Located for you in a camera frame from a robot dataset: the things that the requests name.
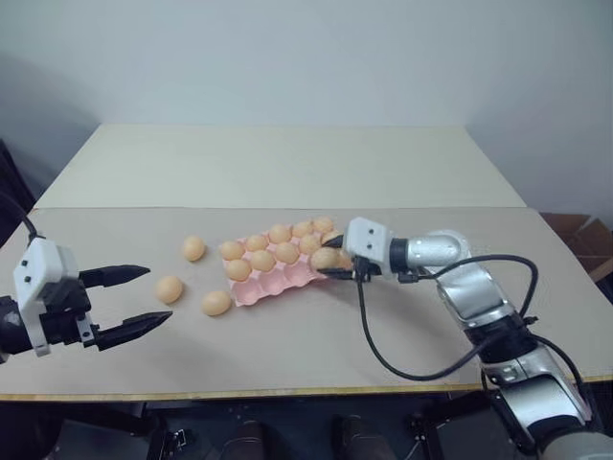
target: black cable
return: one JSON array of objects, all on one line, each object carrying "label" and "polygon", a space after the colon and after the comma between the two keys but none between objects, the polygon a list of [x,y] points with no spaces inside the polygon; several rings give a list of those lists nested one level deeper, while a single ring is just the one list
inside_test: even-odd
[{"label": "black cable", "polygon": [[526,296],[524,297],[524,302],[522,303],[521,309],[519,311],[519,315],[523,318],[528,311],[530,303],[533,300],[534,292],[536,291],[536,284],[538,283],[538,268],[536,264],[530,259],[526,259],[521,256],[513,256],[511,254],[490,254],[487,256],[476,256],[470,257],[468,259],[462,259],[454,264],[448,265],[443,268],[441,271],[438,271],[431,275],[421,275],[420,280],[436,280],[437,278],[443,276],[445,273],[450,272],[451,270],[455,270],[459,266],[477,263],[477,262],[487,262],[487,261],[507,261],[507,262],[516,262],[518,264],[525,265],[530,269],[531,279],[530,284],[528,285],[528,290],[526,291]]},{"label": "black cable", "polygon": [[491,335],[490,337],[486,338],[483,342],[481,342],[479,345],[477,345],[472,350],[470,350],[467,354],[465,354],[460,359],[458,359],[458,361],[456,361],[449,367],[442,369],[441,371],[436,372],[434,374],[430,374],[427,376],[416,376],[413,374],[402,372],[398,370],[396,367],[394,367],[392,364],[390,364],[381,355],[379,350],[376,348],[375,342],[373,341],[373,337],[371,336],[371,331],[368,326],[368,318],[366,315],[366,302],[364,301],[364,288],[362,286],[362,280],[360,279],[359,276],[356,277],[356,282],[357,282],[357,295],[358,295],[358,300],[360,304],[360,312],[362,315],[362,328],[364,329],[364,334],[366,335],[366,340],[368,341],[368,344],[371,347],[371,351],[373,352],[375,357],[378,359],[378,361],[383,365],[383,367],[385,367],[388,371],[392,372],[393,374],[396,374],[397,376],[402,377],[404,379],[415,380],[415,381],[429,381],[429,380],[436,380],[436,379],[441,379],[443,377],[446,377],[454,373],[458,369],[460,369],[465,364],[467,364],[471,359],[473,359],[479,353],[481,353],[486,347],[488,347],[495,341],[500,340],[502,337],[507,335],[507,332],[502,332],[502,333]]},{"label": "black cable", "polygon": [[23,222],[23,224],[26,226],[26,228],[28,229],[29,232],[29,241],[31,242],[34,238],[38,238],[38,231],[36,230],[36,227],[34,227],[34,224],[32,223],[32,221],[28,218],[28,213],[26,213],[26,211],[24,211],[24,209],[21,207],[21,205],[15,201],[12,196],[5,194],[3,191],[0,190],[0,202],[4,202],[5,204],[9,205],[9,208],[13,209],[14,212],[19,216],[19,218],[21,219],[21,221]]},{"label": "black cable", "polygon": [[[478,262],[487,262],[487,261],[516,262],[518,264],[525,265],[530,269],[530,272],[531,272],[530,284],[528,286],[528,290],[526,291],[526,296],[524,297],[524,302],[522,303],[521,310],[519,311],[519,315],[521,317],[524,317],[526,312],[528,311],[530,303],[533,300],[534,292],[536,290],[536,284],[538,283],[538,268],[536,267],[536,264],[533,261],[526,259],[524,257],[514,256],[511,254],[491,254],[487,256],[471,257],[468,259],[463,259],[461,261],[458,261],[454,264],[448,265],[445,268],[438,271],[437,273],[430,274],[430,275],[421,275],[419,279],[420,280],[436,280],[437,278],[443,276],[445,273],[448,273],[449,271],[454,270],[458,268],[459,266],[478,263]],[[445,369],[442,369],[441,371],[437,373],[426,375],[426,376],[417,376],[417,375],[408,374],[406,372],[400,371],[399,369],[394,367],[392,364],[390,364],[383,357],[383,355],[379,352],[379,350],[376,348],[375,342],[373,341],[373,337],[371,336],[371,332],[368,326],[368,317],[366,314],[366,301],[364,300],[364,288],[363,288],[363,282],[362,282],[363,277],[362,277],[362,274],[358,273],[357,271],[359,270],[356,270],[355,280],[357,282],[357,295],[358,295],[358,300],[359,300],[359,305],[360,305],[360,313],[362,317],[362,328],[364,329],[364,335],[366,336],[366,340],[369,346],[371,347],[371,351],[373,352],[375,357],[378,359],[378,361],[381,363],[381,365],[385,367],[388,371],[392,372],[393,374],[396,374],[399,377],[402,377],[408,380],[416,380],[416,381],[429,381],[429,380],[441,379],[443,377],[446,377],[454,373],[455,371],[463,367],[471,359],[473,359],[475,356],[481,353],[484,349],[486,349],[486,347],[488,347],[495,341],[501,339],[507,334],[507,332],[502,332],[500,334],[495,334],[495,335],[492,335],[486,338],[483,342],[473,347],[472,350],[470,350],[468,353],[466,353],[464,356],[458,359],[455,363],[453,363],[452,365],[450,365],[449,367]],[[483,375],[483,373],[482,373],[482,384],[484,385],[484,387],[487,388],[487,385],[485,383],[485,376]]]}]

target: cardboard box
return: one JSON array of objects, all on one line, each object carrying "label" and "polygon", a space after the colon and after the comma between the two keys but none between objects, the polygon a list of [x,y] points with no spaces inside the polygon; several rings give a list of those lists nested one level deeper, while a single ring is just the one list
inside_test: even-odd
[{"label": "cardboard box", "polygon": [[577,256],[594,282],[613,272],[613,234],[595,218],[581,214],[541,213],[550,227]]}]

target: white table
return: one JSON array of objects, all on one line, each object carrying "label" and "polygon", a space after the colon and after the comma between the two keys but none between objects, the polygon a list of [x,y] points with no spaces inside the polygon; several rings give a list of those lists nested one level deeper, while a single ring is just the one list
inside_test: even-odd
[{"label": "white table", "polygon": [[37,208],[524,207],[460,127],[102,125]]},{"label": "white table", "polygon": [[[541,268],[534,298],[541,321],[534,330],[566,349],[590,380],[611,378],[610,305],[458,127],[104,125],[36,207],[33,219],[43,233],[72,247],[83,268],[151,267],[151,275],[137,282],[92,289],[92,314],[104,326],[164,309],[151,291],[166,271],[181,276],[188,291],[172,321],[121,349],[99,354],[77,344],[55,347],[43,359],[15,356],[0,368],[12,368],[0,399],[126,401],[475,387],[474,361],[426,385],[387,373],[365,344],[350,285],[296,289],[218,320],[198,311],[204,292],[224,288],[221,261],[215,251],[201,264],[182,260],[177,246],[185,232],[202,232],[215,249],[273,220],[322,213],[340,225],[364,214],[407,236],[451,227],[469,237],[475,254],[534,258]],[[143,234],[142,227],[154,230]],[[20,229],[0,251],[0,292],[11,289],[9,276],[24,240]],[[519,302],[526,274],[507,264],[491,269]],[[369,296],[373,305],[384,306],[372,308],[371,315],[380,346],[398,366],[431,371],[469,347],[432,286],[406,292],[377,282]],[[259,328],[269,331],[263,342]],[[160,361],[163,354],[168,359]],[[84,378],[82,368],[92,365],[95,370]],[[262,368],[266,372],[258,373]]]}]

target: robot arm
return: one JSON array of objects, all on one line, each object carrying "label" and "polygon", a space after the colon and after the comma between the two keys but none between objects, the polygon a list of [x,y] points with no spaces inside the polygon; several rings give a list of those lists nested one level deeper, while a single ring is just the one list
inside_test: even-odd
[{"label": "robot arm", "polygon": [[29,232],[28,247],[13,272],[16,301],[0,297],[0,363],[31,349],[38,357],[48,355],[49,345],[59,342],[106,350],[152,331],[172,315],[145,313],[101,331],[90,318],[86,290],[127,283],[149,269],[117,265],[79,272],[72,251],[40,236],[26,212],[2,191],[0,207],[15,212]]},{"label": "robot arm", "polygon": [[[488,344],[479,358],[483,372],[496,386],[492,404],[521,450],[537,449],[543,458],[554,451],[549,458],[556,459],[578,458],[569,452],[613,451],[613,440],[588,432],[593,418],[589,404],[538,340],[541,337],[530,333],[487,270],[469,263],[436,276],[442,267],[471,257],[462,235],[440,231],[397,239],[384,225],[355,218],[341,239],[355,263],[352,277],[396,274],[401,283],[435,279],[444,304],[475,346],[495,334],[502,336]],[[570,456],[559,456],[561,452]]]}]

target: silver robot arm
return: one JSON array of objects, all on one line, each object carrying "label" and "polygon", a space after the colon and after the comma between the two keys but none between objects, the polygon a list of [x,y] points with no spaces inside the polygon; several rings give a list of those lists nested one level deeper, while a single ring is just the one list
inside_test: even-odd
[{"label": "silver robot arm", "polygon": [[[378,265],[388,278],[412,270],[435,274],[471,257],[466,239],[457,232],[443,230],[397,239],[384,225],[365,218],[350,222],[343,247],[353,258]],[[436,282],[447,309],[475,346],[493,334],[508,332],[487,346],[479,358],[485,375],[496,386],[492,404],[521,449],[537,449],[541,458],[556,460],[613,452],[611,438],[590,432],[593,414],[589,404],[566,379],[549,350],[534,339],[487,270],[477,263],[465,264]]]}]

